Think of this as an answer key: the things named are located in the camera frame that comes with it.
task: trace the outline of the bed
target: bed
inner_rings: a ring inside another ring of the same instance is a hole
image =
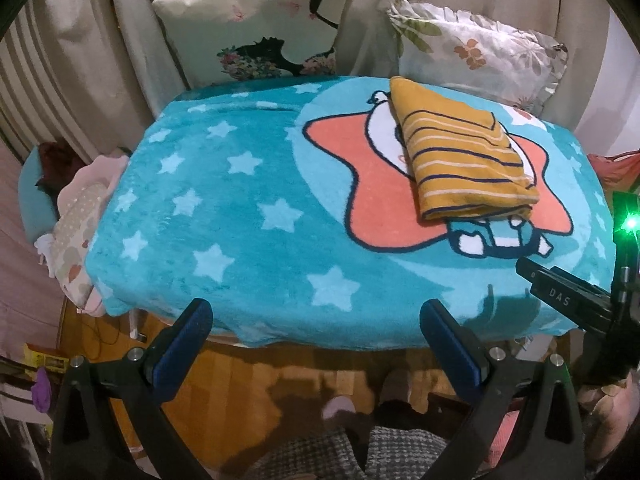
[[[514,263],[530,256],[609,286],[612,222],[580,144],[522,110],[428,88],[508,131],[540,190],[530,221],[418,224],[388,79],[188,91],[146,131],[89,244],[107,313],[175,319],[200,297],[213,332],[247,346],[347,349],[423,346],[430,298],[486,340],[574,327],[530,296]]]

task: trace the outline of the blue gripper pad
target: blue gripper pad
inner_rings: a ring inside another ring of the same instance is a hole
[[[171,327],[162,330],[146,350],[144,373],[157,404],[172,400],[213,326],[206,300],[191,301]]]
[[[490,366],[478,338],[461,327],[438,300],[423,304],[420,330],[456,394],[471,405],[478,402]]]

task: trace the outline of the bedsheet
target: bedsheet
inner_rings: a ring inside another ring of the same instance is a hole
[[[194,297],[249,346],[424,346],[439,298],[484,339],[573,324],[529,293],[531,256],[607,288],[612,221],[579,143],[526,112],[492,112],[540,190],[530,221],[417,222],[383,78],[289,78],[187,92],[146,131],[86,258],[107,312],[177,317]]]

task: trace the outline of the led light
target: led light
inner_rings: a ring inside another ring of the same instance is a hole
[[[640,216],[639,215],[631,215],[628,216],[625,222],[622,224],[622,228],[625,231],[635,231],[640,228]]]

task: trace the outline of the folded towel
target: folded towel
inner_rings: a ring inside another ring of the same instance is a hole
[[[529,218],[538,192],[492,113],[400,76],[391,79],[390,87],[423,220]]]

